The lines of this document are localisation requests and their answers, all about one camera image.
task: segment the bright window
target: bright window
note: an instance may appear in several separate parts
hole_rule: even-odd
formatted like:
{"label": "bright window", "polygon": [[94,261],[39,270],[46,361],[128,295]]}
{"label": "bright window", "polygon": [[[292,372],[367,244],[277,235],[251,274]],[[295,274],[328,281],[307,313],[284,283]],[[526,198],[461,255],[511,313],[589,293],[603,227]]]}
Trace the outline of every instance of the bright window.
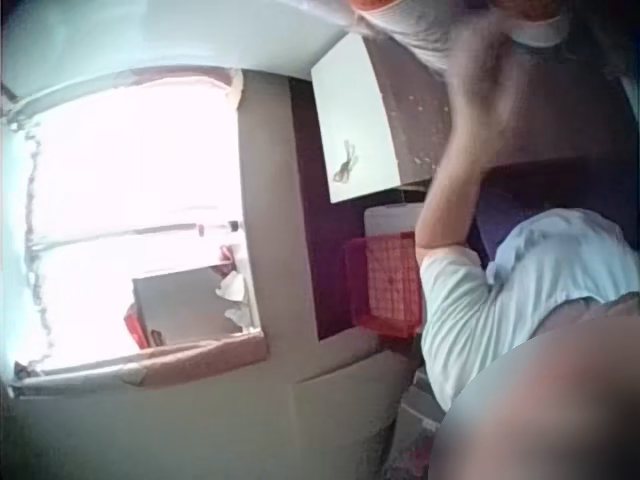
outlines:
{"label": "bright window", "polygon": [[27,258],[49,330],[38,366],[135,353],[124,322],[134,279],[215,266],[244,245],[236,111],[192,78],[91,95],[35,121]]}

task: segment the white t-shirt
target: white t-shirt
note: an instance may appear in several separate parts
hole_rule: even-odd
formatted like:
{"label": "white t-shirt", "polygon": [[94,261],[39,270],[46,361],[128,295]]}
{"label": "white t-shirt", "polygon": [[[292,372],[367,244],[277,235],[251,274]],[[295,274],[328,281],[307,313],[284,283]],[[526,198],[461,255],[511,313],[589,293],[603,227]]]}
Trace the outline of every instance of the white t-shirt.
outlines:
{"label": "white t-shirt", "polygon": [[554,209],[518,225],[485,272],[463,247],[420,266],[427,304],[422,352],[440,405],[496,358],[526,342],[556,307],[640,291],[640,257],[620,229],[586,210]]}

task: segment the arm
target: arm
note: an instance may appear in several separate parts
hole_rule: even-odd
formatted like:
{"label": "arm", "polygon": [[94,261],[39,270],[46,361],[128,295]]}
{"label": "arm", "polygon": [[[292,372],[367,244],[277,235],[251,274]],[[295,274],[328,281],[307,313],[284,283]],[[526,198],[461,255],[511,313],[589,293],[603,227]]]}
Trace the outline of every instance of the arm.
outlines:
{"label": "arm", "polygon": [[452,136],[416,224],[419,263],[429,250],[465,244],[483,177],[477,166],[489,155],[469,137]]}
{"label": "arm", "polygon": [[465,25],[453,43],[447,79],[453,130],[416,224],[419,263],[434,249],[466,242],[484,172],[526,84],[527,60],[510,47],[496,14]]}

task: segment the kitchen cabinet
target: kitchen cabinet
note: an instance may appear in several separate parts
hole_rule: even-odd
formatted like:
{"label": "kitchen cabinet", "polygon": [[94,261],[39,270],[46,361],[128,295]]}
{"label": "kitchen cabinet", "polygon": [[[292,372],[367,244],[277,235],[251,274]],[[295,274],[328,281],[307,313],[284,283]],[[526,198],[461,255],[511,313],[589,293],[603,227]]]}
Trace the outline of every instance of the kitchen cabinet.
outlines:
{"label": "kitchen cabinet", "polygon": [[355,34],[311,76],[332,202],[431,178],[450,130],[442,79],[394,41]]}
{"label": "kitchen cabinet", "polygon": [[[624,88],[574,26],[532,54],[527,90],[495,165],[637,155]],[[446,83],[389,38],[349,34],[312,69],[332,203],[431,179],[451,132]]]}

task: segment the man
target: man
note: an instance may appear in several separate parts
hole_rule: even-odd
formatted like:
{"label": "man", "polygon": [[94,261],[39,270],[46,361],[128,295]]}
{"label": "man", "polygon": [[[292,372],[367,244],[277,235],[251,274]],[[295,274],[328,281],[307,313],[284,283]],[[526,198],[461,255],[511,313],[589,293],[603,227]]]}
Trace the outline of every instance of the man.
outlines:
{"label": "man", "polygon": [[504,355],[455,402],[429,478],[640,478],[639,340],[640,317],[614,315]]}
{"label": "man", "polygon": [[422,349],[445,410],[491,362],[558,318],[588,318],[593,308],[640,291],[638,255],[615,224],[591,211],[554,209],[523,221],[486,272],[465,247],[484,173],[508,135],[528,76],[526,57],[504,31],[494,13],[455,39],[452,134],[416,225],[427,303]]}

